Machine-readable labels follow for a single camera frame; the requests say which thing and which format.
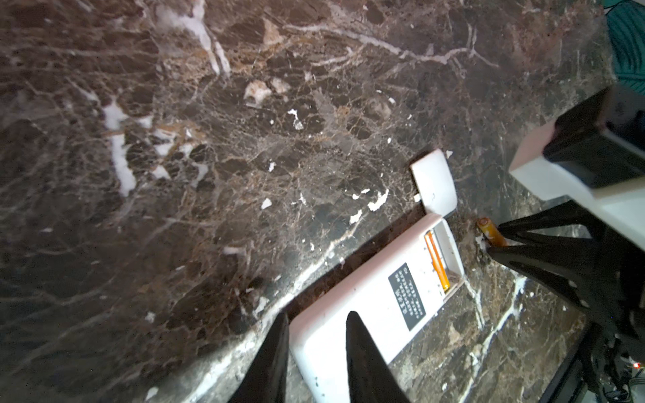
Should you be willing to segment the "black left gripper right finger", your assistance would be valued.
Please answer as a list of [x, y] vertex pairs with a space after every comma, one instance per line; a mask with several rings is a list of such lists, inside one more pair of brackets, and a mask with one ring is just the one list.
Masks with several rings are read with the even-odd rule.
[[346, 357], [351, 402], [409, 402], [354, 311], [346, 320]]

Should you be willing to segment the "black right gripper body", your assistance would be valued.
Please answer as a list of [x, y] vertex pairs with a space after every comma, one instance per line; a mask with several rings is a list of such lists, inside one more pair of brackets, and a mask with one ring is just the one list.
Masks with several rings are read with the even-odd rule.
[[644, 361], [644, 250], [612, 228], [594, 238], [585, 273], [588, 313]]

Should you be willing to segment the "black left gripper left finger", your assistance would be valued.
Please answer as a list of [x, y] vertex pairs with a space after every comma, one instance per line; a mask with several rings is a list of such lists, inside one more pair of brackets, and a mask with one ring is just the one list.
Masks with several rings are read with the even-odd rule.
[[281, 312], [229, 402], [284, 402], [288, 354], [289, 321]]

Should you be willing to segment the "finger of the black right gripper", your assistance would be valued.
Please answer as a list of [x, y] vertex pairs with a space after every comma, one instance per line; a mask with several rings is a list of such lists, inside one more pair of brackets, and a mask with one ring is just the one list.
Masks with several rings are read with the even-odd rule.
[[[537, 233], [538, 230], [579, 225], [586, 229], [589, 238], [566, 237]], [[534, 215], [502, 223], [499, 232], [507, 239], [527, 245], [556, 245], [596, 242], [605, 234], [605, 224], [575, 201], [567, 201]]]
[[496, 262], [535, 280], [583, 312], [604, 312], [607, 300], [590, 247], [529, 246], [490, 247]]

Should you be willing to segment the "orange battery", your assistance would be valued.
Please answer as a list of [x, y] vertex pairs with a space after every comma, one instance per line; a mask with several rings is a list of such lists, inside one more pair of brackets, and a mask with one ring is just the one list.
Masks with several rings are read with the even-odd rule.
[[443, 262], [440, 259], [438, 253], [438, 245], [434, 241], [434, 236], [432, 231], [428, 231], [424, 235], [424, 240], [428, 248], [428, 253], [431, 255], [431, 260], [433, 264], [433, 269], [438, 275], [439, 282], [444, 292], [448, 292], [451, 288], [447, 272], [443, 266]]
[[493, 247], [506, 247], [508, 245], [505, 237], [497, 229], [490, 218], [479, 218], [476, 221], [478, 229], [483, 233], [489, 244]]

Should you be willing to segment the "white remote control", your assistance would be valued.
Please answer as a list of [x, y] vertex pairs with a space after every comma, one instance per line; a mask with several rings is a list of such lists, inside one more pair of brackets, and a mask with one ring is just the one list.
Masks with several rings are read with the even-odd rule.
[[[432, 231], [451, 288], [444, 292], [424, 240]], [[317, 402], [348, 402], [345, 329], [358, 312], [383, 359], [391, 363], [463, 283], [460, 252], [447, 221], [428, 214], [290, 324], [290, 351]]]

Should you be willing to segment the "white battery cover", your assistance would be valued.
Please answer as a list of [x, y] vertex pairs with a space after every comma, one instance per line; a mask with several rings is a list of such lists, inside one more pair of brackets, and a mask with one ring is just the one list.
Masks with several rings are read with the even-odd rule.
[[410, 169], [426, 213], [446, 217], [457, 208], [455, 182], [441, 149], [415, 161]]

